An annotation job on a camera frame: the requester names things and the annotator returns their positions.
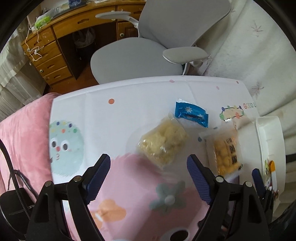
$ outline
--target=office chair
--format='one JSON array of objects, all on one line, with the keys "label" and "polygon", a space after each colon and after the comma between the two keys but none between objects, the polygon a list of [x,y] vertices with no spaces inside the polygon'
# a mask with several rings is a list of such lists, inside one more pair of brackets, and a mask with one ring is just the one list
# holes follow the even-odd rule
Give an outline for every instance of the office chair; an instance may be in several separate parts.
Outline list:
[{"label": "office chair", "polygon": [[208,54],[196,41],[230,11],[228,0],[147,0],[139,21],[130,12],[105,12],[97,18],[123,19],[139,37],[97,50],[91,71],[99,84],[141,77],[185,75],[188,63],[200,66]]}]

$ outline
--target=wooden desk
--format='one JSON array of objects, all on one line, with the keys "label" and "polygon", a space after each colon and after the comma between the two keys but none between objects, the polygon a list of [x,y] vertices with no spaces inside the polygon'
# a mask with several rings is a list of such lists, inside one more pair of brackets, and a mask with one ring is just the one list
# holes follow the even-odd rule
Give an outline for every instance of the wooden desk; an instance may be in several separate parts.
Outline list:
[{"label": "wooden desk", "polygon": [[[69,11],[49,22],[38,33],[29,35],[22,47],[33,65],[40,72],[44,80],[55,91],[66,93],[75,90],[70,85],[75,83],[86,62],[77,55],[72,33],[88,27],[96,32],[96,48],[103,47],[111,42],[126,37],[138,36],[134,26],[122,20],[109,20],[96,18],[95,15],[110,11],[128,11],[131,16],[138,19],[145,5],[144,0],[110,0],[96,4],[88,3],[84,7]],[[39,55],[34,55],[35,61],[27,51],[39,47]]]}]

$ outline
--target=black trash can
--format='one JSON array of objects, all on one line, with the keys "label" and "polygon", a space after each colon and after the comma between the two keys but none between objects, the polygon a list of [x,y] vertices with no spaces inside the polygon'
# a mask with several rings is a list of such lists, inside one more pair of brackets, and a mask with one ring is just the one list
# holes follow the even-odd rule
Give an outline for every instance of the black trash can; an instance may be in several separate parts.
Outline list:
[{"label": "black trash can", "polygon": [[73,33],[77,53],[83,61],[91,61],[91,57],[96,51],[95,38],[96,35],[93,28],[85,29],[84,32],[77,31]]}]

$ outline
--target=blue candy wrapper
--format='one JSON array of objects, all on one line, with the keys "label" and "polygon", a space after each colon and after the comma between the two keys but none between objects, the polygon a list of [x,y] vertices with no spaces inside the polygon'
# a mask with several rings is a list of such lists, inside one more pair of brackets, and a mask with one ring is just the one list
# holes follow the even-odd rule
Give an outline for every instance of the blue candy wrapper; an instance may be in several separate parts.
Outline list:
[{"label": "blue candy wrapper", "polygon": [[194,121],[206,128],[209,125],[209,115],[206,111],[190,103],[176,102],[175,117]]}]

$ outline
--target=black handbag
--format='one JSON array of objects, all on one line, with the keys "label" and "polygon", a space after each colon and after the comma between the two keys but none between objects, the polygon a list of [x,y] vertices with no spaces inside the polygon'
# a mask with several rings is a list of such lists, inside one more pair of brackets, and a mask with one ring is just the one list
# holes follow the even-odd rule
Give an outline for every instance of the black handbag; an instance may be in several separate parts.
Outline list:
[{"label": "black handbag", "polygon": [[[29,191],[31,191],[36,198],[38,198],[38,195],[30,186],[28,179],[20,171],[13,169],[9,154],[1,140],[0,149],[4,154],[10,171],[8,190],[0,196],[0,223],[6,223],[8,229],[10,229],[10,232],[13,233],[16,238],[25,240],[34,202],[24,188],[19,188],[16,175],[22,179]],[[9,185],[11,179],[15,190],[10,191]]]}]

